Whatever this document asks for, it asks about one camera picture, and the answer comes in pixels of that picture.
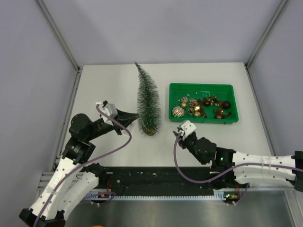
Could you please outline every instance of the pine cone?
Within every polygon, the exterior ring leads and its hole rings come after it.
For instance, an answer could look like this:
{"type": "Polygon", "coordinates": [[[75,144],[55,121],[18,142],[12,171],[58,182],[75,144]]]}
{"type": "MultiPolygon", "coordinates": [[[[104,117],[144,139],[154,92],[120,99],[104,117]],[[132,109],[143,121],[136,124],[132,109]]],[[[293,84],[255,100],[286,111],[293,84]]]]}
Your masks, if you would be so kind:
{"type": "Polygon", "coordinates": [[[188,98],[185,96],[185,97],[183,97],[183,98],[180,99],[180,102],[187,103],[188,102],[188,98]]]}
{"type": "Polygon", "coordinates": [[[195,110],[191,107],[191,108],[188,109],[187,113],[189,115],[193,115],[195,113],[195,110]]]}
{"type": "Polygon", "coordinates": [[[195,100],[195,99],[190,99],[190,106],[191,106],[191,107],[195,107],[195,106],[197,106],[197,105],[198,105],[197,100],[195,100]]]}

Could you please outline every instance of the white table surface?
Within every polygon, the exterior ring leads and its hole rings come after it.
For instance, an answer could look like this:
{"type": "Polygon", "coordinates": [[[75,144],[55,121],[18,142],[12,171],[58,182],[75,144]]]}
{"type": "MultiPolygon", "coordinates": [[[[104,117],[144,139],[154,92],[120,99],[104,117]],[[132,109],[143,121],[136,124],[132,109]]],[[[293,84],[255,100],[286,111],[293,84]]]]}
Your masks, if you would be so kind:
{"type": "MultiPolygon", "coordinates": [[[[231,84],[234,88],[239,121],[230,125],[196,124],[197,137],[206,137],[219,147],[232,148],[253,155],[271,155],[255,99],[244,68],[239,63],[142,64],[158,86],[162,109],[162,128],[154,137],[142,135],[137,122],[131,130],[133,139],[124,149],[98,162],[103,166],[174,166],[173,144],[178,122],[171,122],[170,83],[231,84]]],[[[138,71],[132,65],[84,66],[71,117],[85,113],[92,121],[99,118],[96,103],[107,100],[116,108],[135,113],[138,71]]],[[[67,133],[65,143],[69,140],[67,133]]],[[[107,153],[127,141],[112,131],[91,141],[96,146],[91,158],[107,153]]],[[[187,151],[178,148],[180,166],[201,166],[187,151]]]]}

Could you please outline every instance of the metal floor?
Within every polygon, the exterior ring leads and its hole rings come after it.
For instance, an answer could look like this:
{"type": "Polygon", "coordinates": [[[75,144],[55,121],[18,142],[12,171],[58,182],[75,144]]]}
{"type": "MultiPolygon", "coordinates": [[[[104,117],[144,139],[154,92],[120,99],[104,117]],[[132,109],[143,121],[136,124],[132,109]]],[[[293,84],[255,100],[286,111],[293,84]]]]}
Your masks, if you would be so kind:
{"type": "Polygon", "coordinates": [[[249,192],[241,203],[221,201],[113,201],[79,204],[65,227],[291,227],[284,192],[249,192]]]}

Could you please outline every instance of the miniature christmas tree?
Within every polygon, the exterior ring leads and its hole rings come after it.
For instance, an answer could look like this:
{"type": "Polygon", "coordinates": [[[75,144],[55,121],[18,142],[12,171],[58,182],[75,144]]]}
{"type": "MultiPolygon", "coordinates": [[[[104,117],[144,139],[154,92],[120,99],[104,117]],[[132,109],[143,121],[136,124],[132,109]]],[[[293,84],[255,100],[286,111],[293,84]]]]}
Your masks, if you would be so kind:
{"type": "Polygon", "coordinates": [[[160,98],[157,85],[151,76],[135,62],[139,71],[137,112],[139,128],[148,136],[156,134],[161,126],[160,98]]]}

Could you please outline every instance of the gray wall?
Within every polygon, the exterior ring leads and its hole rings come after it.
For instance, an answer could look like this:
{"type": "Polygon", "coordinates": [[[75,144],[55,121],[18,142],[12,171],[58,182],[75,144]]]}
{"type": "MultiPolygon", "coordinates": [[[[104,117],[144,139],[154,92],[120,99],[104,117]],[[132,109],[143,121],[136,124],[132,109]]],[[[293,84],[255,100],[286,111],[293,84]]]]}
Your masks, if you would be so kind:
{"type": "Polygon", "coordinates": [[[0,1],[0,226],[35,199],[75,71],[33,0],[0,1]]]}
{"type": "Polygon", "coordinates": [[[303,1],[291,0],[251,67],[279,155],[303,150],[303,1]]]}
{"type": "Polygon", "coordinates": [[[280,0],[44,0],[79,65],[245,62],[280,0]]]}

